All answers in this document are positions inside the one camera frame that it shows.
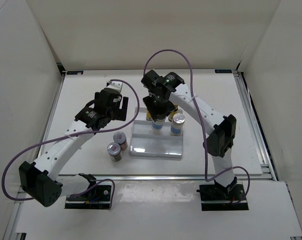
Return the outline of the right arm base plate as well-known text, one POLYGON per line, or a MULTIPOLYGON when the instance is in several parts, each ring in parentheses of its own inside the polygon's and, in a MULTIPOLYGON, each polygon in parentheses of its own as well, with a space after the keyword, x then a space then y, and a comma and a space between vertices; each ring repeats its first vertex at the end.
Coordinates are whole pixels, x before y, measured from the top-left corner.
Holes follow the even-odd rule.
POLYGON ((215 185, 203 184, 196 190, 200 194, 202 211, 247 211, 247 200, 244 198, 244 187, 237 184, 225 197, 215 185))

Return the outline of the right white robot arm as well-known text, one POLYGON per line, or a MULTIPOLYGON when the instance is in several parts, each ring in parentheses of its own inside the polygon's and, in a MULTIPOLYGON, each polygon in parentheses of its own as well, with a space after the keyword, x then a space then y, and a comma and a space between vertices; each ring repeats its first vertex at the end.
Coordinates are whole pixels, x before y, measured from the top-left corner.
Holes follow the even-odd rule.
POLYGON ((232 170, 231 148, 236 132, 236 118, 225 116, 191 93, 191 88, 176 73, 165 76, 150 70, 141 80, 149 95, 143 98, 147 110, 154 121, 163 120, 181 107, 205 128, 204 149, 212 156, 216 178, 215 193, 222 200, 233 195, 237 179, 232 170))

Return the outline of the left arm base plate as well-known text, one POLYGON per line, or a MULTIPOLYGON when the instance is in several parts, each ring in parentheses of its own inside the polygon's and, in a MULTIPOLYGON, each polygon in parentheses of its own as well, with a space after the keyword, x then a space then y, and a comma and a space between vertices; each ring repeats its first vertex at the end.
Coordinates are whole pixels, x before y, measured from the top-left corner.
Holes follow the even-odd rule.
POLYGON ((88 193, 66 197, 64 208, 69 210, 109 210, 112 202, 113 188, 112 182, 104 181, 88 193))

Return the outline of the blue label jar front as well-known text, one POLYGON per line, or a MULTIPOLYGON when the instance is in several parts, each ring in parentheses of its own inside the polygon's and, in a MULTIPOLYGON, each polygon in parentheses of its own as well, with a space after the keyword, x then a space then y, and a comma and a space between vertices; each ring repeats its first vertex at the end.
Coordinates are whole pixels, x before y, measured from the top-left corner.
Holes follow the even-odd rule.
POLYGON ((164 126, 164 123, 166 121, 166 118, 163 118, 163 119, 157 119, 157 120, 152 120, 151 121, 151 128, 154 130, 154 131, 161 131, 163 129, 163 126, 164 126))

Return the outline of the yellow bottle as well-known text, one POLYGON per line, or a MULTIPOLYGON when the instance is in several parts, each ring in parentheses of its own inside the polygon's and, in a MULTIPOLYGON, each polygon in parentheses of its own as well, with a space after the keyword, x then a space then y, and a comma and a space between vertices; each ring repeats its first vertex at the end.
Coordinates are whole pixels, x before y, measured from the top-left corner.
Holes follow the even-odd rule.
POLYGON ((178 104, 174 104, 174 110, 168 116, 168 120, 172 122, 174 115, 178 112, 178 104))
POLYGON ((152 121, 152 116, 150 115, 149 111, 146 111, 146 120, 152 121))

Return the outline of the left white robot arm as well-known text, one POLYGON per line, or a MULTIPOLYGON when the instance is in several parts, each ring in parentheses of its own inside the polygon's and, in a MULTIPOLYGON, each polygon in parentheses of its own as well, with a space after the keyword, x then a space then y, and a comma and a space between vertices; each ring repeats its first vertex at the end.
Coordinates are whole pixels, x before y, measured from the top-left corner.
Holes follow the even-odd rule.
POLYGON ((22 189, 45 207, 51 206, 61 196, 79 194, 84 200, 95 196, 96 179, 80 173, 70 183, 58 178, 69 159, 90 140, 95 131, 110 121, 125 121, 128 98, 119 88, 105 87, 95 93, 93 100, 75 116, 67 129, 66 137, 56 141, 51 148, 32 163, 23 162, 19 167, 22 189))

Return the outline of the blue label jar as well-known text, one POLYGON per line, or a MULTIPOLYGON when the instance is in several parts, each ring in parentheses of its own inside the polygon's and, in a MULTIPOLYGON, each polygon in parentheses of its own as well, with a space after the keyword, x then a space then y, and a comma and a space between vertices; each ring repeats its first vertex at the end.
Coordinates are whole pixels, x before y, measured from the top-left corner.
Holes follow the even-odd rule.
POLYGON ((170 135, 171 136, 180 136, 183 131, 183 126, 185 123, 185 116, 182 113, 176 113, 171 122, 170 135))
POLYGON ((166 118, 163 118, 163 119, 157 119, 157 120, 152 120, 151 121, 151 128, 154 130, 154 131, 161 131, 163 129, 163 126, 164 126, 164 123, 166 121, 166 118))

